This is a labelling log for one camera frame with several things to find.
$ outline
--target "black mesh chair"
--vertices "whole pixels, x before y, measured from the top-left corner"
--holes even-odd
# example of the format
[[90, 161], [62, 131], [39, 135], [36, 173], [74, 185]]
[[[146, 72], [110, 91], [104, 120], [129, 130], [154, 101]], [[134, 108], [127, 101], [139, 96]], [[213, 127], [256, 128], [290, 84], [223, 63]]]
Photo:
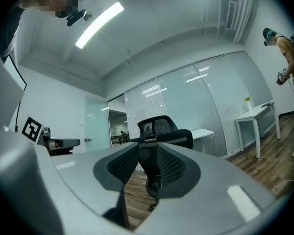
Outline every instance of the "black mesh chair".
[[158, 142], [193, 148], [193, 135], [189, 130], [178, 130], [169, 116], [152, 117], [139, 122], [140, 137], [130, 140], [139, 143], [138, 161], [147, 174], [146, 191], [157, 200], [161, 188], [158, 167]]

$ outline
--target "person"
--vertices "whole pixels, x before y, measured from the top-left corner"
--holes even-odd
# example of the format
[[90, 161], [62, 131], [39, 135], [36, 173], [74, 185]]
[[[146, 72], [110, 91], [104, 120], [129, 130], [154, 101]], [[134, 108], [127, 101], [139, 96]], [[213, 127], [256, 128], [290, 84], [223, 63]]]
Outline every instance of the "person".
[[5, 62], [12, 52], [22, 13], [31, 7], [59, 18], [69, 16], [77, 11], [78, 0], [18, 0], [8, 11], [0, 28], [0, 56]]
[[292, 42], [286, 37], [284, 37], [282, 34], [279, 34], [270, 28], [265, 28], [263, 30], [263, 36], [265, 40], [267, 41], [268, 45], [270, 46], [278, 45], [283, 56], [286, 58], [289, 64], [287, 71], [281, 78], [282, 84], [284, 84], [290, 78], [291, 74], [294, 81], [294, 46]]

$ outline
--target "wooden floor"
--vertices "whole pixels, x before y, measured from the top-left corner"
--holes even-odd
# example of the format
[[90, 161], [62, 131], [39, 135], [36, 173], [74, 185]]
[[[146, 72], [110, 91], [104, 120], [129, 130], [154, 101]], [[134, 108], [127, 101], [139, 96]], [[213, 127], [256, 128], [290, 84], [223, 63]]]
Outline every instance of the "wooden floor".
[[[290, 192], [294, 187], [294, 158], [292, 157], [294, 115], [280, 119], [280, 130], [280, 140], [276, 139], [275, 128], [272, 128], [261, 139], [261, 158], [259, 160], [256, 159], [256, 144], [228, 159], [265, 186], [277, 198]], [[148, 208], [155, 203], [146, 192], [146, 180], [146, 175], [135, 172], [124, 188], [131, 230], [134, 230], [149, 216]]]

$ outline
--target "white table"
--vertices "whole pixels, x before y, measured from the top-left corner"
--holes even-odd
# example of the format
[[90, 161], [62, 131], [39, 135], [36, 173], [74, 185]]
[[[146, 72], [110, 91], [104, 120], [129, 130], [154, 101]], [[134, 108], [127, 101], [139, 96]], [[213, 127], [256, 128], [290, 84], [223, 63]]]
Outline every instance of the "white table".
[[[194, 130], [191, 131], [192, 135], [193, 135], [193, 140], [195, 139], [201, 139], [203, 137], [207, 137], [212, 135], [212, 137], [214, 137], [215, 133], [213, 131], [209, 131], [206, 129], [198, 129], [198, 130]], [[204, 142], [202, 140], [200, 140], [200, 144], [201, 144], [201, 151], [202, 153], [206, 153], [206, 148], [204, 145]]]
[[265, 115], [270, 109], [273, 110], [274, 113], [274, 120], [275, 120], [275, 127], [276, 127], [276, 138], [280, 139], [280, 125], [279, 125], [279, 116], [276, 114], [274, 110], [274, 101], [270, 101], [270, 105], [265, 106], [262, 108], [264, 104], [258, 105], [254, 107], [251, 111], [248, 111], [239, 117], [236, 118], [236, 125], [239, 132], [239, 139], [240, 139], [240, 145], [241, 145], [241, 151], [244, 151], [244, 142], [243, 142], [243, 136], [242, 136], [242, 129], [239, 124], [239, 122], [244, 121], [252, 121], [255, 131], [255, 138], [256, 138], [256, 157], [257, 159], [260, 158], [260, 136], [263, 137], [263, 133], [259, 135], [259, 125], [258, 120]]

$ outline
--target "cable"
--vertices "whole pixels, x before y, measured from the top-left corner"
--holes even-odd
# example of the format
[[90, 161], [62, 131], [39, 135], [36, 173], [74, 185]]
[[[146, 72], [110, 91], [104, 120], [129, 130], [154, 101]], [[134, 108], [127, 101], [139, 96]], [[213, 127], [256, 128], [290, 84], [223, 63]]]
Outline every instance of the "cable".
[[279, 186], [280, 186], [282, 183], [289, 182], [289, 181], [292, 181], [292, 182], [294, 182], [294, 180], [292, 180], [292, 179], [285, 180], [285, 181], [283, 181], [283, 182], [279, 183], [277, 186], [273, 187], [272, 191], [273, 191], [274, 189], [278, 188], [278, 187], [279, 187]]
[[289, 80], [288, 80], [288, 83], [290, 84], [290, 87], [291, 87], [291, 89], [292, 89], [292, 91], [293, 91], [293, 93], [294, 93], [293, 86], [292, 86], [292, 84], [289, 82]]

